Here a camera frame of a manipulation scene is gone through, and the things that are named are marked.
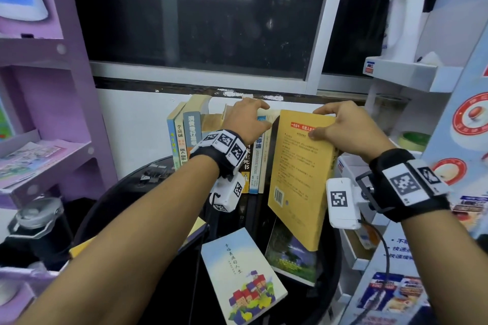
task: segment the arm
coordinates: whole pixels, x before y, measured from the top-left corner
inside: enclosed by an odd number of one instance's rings
[[[258,108],[269,106],[261,100],[238,102],[223,127],[246,144],[254,142],[271,127],[257,120]],[[108,224],[17,325],[136,323],[218,176],[212,158],[192,158]]]
[[[335,113],[336,122],[310,132],[367,163],[394,145],[366,111],[353,102],[331,103],[314,111]],[[436,315],[443,325],[488,323],[488,256],[450,211],[402,221],[408,245]]]

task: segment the dark window pane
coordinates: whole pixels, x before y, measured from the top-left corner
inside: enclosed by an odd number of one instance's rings
[[[424,11],[436,0],[425,0]],[[323,73],[362,75],[364,60],[379,56],[389,0],[340,0]]]
[[[307,73],[323,0],[76,0],[92,60]]]

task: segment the forearm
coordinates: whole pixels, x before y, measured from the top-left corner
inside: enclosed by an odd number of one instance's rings
[[[18,325],[137,322],[218,175],[210,157],[191,159],[114,219]]]
[[[488,256],[450,211],[402,222],[415,265],[443,325],[488,323]]]

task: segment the person's left hand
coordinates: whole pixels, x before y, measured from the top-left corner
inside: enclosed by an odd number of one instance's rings
[[[271,123],[258,121],[259,108],[269,109],[269,105],[263,100],[245,97],[235,103],[232,110],[227,113],[222,129],[236,132],[246,146],[252,144],[266,130],[271,128]]]

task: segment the black table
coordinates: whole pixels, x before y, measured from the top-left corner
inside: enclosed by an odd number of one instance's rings
[[[80,244],[100,233],[125,208],[164,182],[174,172],[172,167],[173,159],[167,157],[120,180],[88,212],[75,236],[74,244]],[[144,175],[149,179],[141,182]],[[265,188],[264,194],[243,194],[233,212],[219,212],[217,237],[245,227],[264,253],[276,219],[276,215],[267,205],[268,193],[269,186]],[[200,217],[209,221],[210,211],[212,209],[207,201]],[[207,238],[208,233],[187,245],[174,258],[161,277],[140,324],[161,323],[173,319],[179,319],[176,321],[178,324],[225,324],[205,265],[199,259],[201,243]],[[318,251],[322,273],[316,286],[312,288],[278,274],[288,290],[288,295],[253,324],[262,323],[264,319],[269,325],[317,324],[325,315],[337,289],[342,257],[340,239],[339,231],[331,227],[326,216]]]

